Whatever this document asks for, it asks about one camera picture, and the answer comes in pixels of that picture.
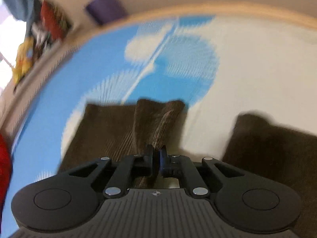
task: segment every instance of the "blue cloth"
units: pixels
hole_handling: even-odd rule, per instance
[[[39,0],[3,0],[14,18],[27,23],[27,33],[31,25],[39,19],[41,2]]]

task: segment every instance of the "ribbed rubber surface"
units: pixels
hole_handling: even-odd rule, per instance
[[[106,200],[90,221],[75,229],[47,234],[21,228],[12,237],[298,238],[289,230],[277,234],[237,230],[218,217],[208,201],[193,199],[183,189],[131,189],[123,198]]]

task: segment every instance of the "logo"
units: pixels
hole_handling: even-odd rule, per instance
[[[152,194],[153,194],[155,197],[157,197],[157,196],[161,195],[162,193],[160,193],[159,191],[155,191],[155,192],[153,192]]]

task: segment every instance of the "red object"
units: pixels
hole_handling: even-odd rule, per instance
[[[11,158],[7,150],[7,145],[4,138],[0,135],[0,230],[4,198],[9,187],[11,170]]]
[[[55,19],[54,11],[46,1],[42,3],[41,19],[45,29],[51,33],[53,40],[63,39],[63,30],[60,28]]]

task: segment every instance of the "window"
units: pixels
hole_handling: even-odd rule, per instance
[[[24,41],[26,22],[16,20],[0,0],[0,93],[12,78],[18,47]]]

